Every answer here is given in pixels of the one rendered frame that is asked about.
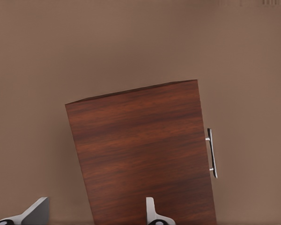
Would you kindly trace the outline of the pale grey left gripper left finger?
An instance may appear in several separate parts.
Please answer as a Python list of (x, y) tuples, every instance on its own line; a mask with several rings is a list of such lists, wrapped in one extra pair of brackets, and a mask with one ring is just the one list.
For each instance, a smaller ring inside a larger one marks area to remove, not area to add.
[(49, 197), (41, 197), (22, 214), (1, 219), (0, 225), (47, 225), (49, 214)]

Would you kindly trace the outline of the dark wooden cabinet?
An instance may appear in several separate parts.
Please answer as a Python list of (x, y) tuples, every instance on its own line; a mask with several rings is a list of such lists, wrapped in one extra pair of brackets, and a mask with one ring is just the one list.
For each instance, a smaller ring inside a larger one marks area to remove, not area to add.
[(216, 225), (197, 80), (66, 104), (95, 225)]

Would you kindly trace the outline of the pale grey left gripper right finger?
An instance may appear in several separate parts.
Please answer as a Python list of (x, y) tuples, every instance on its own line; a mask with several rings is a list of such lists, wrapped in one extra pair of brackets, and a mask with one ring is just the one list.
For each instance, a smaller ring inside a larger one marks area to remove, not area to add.
[(153, 197), (146, 197), (147, 225), (175, 225), (172, 218), (159, 215)]

